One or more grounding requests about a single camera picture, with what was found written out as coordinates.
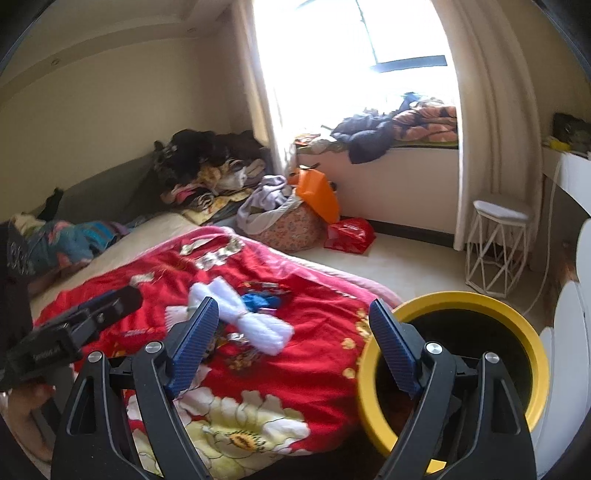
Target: window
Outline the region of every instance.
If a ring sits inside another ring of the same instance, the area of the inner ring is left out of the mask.
[[[308,0],[288,22],[270,49],[288,59],[276,62],[275,93],[292,131],[334,128],[366,108],[394,111],[406,92],[455,101],[447,38],[430,0]]]

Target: white stool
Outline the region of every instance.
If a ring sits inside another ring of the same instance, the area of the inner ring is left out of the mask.
[[[533,211],[524,202],[498,194],[475,200],[474,208],[466,284],[484,295],[504,299],[525,268]]]

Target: black clothes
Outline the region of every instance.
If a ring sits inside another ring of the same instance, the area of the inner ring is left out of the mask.
[[[166,146],[159,141],[154,143],[154,169],[161,184],[169,190],[193,181],[205,162],[220,167],[232,158],[249,164],[257,158],[267,161],[269,157],[268,149],[256,141],[252,130],[216,135],[211,131],[187,129],[175,133]]]
[[[367,163],[384,155],[394,142],[392,118],[410,109],[410,104],[421,99],[414,92],[404,95],[402,105],[388,115],[354,115],[345,118],[330,133],[334,139],[349,146],[351,163]]]
[[[53,195],[45,200],[45,208],[37,215],[37,218],[45,222],[51,222],[56,217],[57,209],[60,206],[63,196],[64,191],[62,189],[53,190]]]

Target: floral blanket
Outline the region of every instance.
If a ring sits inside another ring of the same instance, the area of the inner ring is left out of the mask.
[[[358,425],[355,377],[370,335],[368,306],[376,295],[257,242],[220,228],[200,228],[61,292],[37,322],[132,284],[144,296],[141,309],[105,330],[85,354],[95,349],[109,356],[133,353],[166,336],[167,306],[186,304],[193,283],[218,276],[241,294],[269,289],[278,296],[273,314],[294,327],[294,336],[279,355],[266,356],[236,341],[236,330],[220,323],[215,347],[193,385],[175,400],[212,476],[236,480],[287,455],[337,448]],[[133,392],[125,401],[142,464],[160,473]]]

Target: ceiling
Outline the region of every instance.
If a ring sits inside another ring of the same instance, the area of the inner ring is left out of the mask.
[[[56,0],[0,76],[6,98],[52,69],[141,41],[201,37],[232,0]]]

